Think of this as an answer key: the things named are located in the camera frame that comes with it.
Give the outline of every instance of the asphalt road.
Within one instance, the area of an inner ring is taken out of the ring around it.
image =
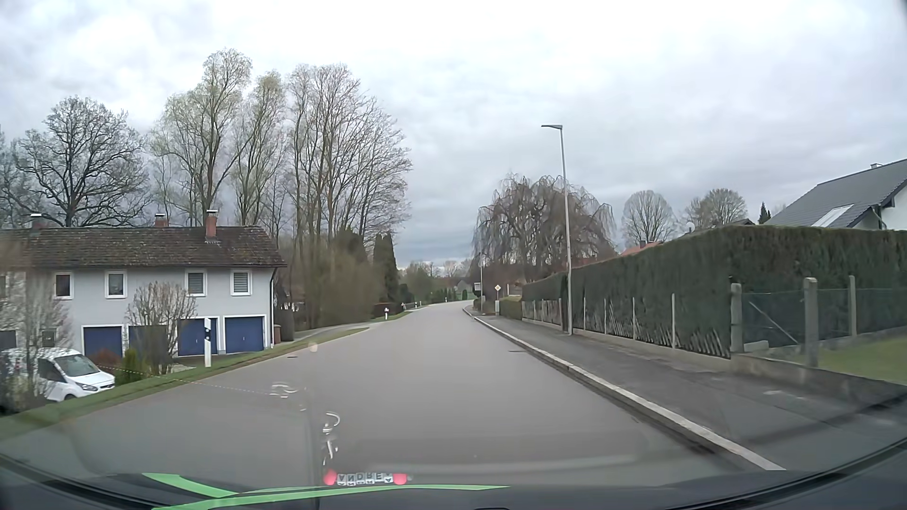
[[[298,402],[268,394],[284,383],[341,416],[337,459],[351,472],[407,473],[417,483],[661,485],[732,471],[521,352],[464,304],[110,407],[0,452],[74,477],[302,485],[307,421]]]

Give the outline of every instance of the lawn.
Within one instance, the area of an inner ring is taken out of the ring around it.
[[[803,357],[792,359],[803,362]],[[819,368],[907,384],[907,338],[819,351]]]
[[[184,384],[197,381],[211,376],[216,376],[228,372],[234,368],[246,367],[264,361],[265,359],[276,358],[288,352],[299,350],[307,347],[310,343],[324,343],[336,338],[345,337],[364,331],[368,328],[345,329],[342,331],[328,331],[323,334],[316,334],[311,338],[298,340],[295,342],[285,342],[277,344],[274,348],[262,350],[260,352],[249,352],[244,354],[213,356],[211,357],[211,367],[198,367],[191,370],[184,370],[167,376],[158,376],[143,379],[123,386],[109,389],[102,393],[91,395],[89,397],[74,398],[65,402],[49,404],[44,407],[25,411],[10,417],[0,418],[0,440],[6,440],[32,430],[42,427],[49,427],[65,419],[81,417],[94,411],[104,409],[123,402],[128,402],[139,397],[145,397],[165,389],[182,386]]]

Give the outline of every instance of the lamp post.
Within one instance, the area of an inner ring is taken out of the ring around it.
[[[573,334],[573,257],[570,248],[570,206],[567,202],[567,163],[564,158],[564,126],[561,124],[542,124],[541,127],[547,127],[558,130],[561,136],[561,171],[564,179],[564,228],[567,238],[567,334]]]

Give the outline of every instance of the white van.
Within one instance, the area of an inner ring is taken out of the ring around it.
[[[0,362],[9,363],[16,375],[23,375],[25,349],[0,351]],[[85,397],[113,387],[113,375],[97,368],[81,352],[71,348],[39,348],[38,377],[48,385],[47,399],[54,402]]]

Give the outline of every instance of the curb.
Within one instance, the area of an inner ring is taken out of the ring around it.
[[[647,417],[648,419],[677,434],[680,434],[685,439],[696,443],[708,449],[709,451],[712,451],[714,453],[733,454],[728,457],[728,460],[733,462],[738,467],[742,467],[744,469],[752,469],[753,467],[757,467],[759,469],[765,469],[766,471],[785,470],[783,467],[764,458],[763,456],[760,456],[756,452],[744,446],[740,446],[739,444],[731,441],[730,439],[722,437],[719,434],[716,434],[709,428],[702,427],[701,425],[682,417],[674,411],[665,409],[658,404],[649,402],[645,398],[640,397],[635,393],[632,393],[617,385],[611,384],[605,379],[600,378],[583,368],[577,367],[576,365],[573,365],[568,361],[554,356],[550,352],[536,348],[528,342],[520,340],[514,335],[511,335],[506,331],[502,331],[495,326],[492,326],[491,324],[485,322],[484,320],[475,317],[474,315],[466,311],[466,309],[463,309],[463,312],[466,313],[466,315],[469,315],[469,317],[482,323],[486,328],[491,329],[502,337],[507,338],[508,340],[519,345],[522,348],[525,348],[527,352],[540,359],[541,361],[544,361],[548,365],[557,368],[560,372],[563,372],[567,376],[596,390],[604,397],[620,403],[624,407],[629,408],[631,411]]]

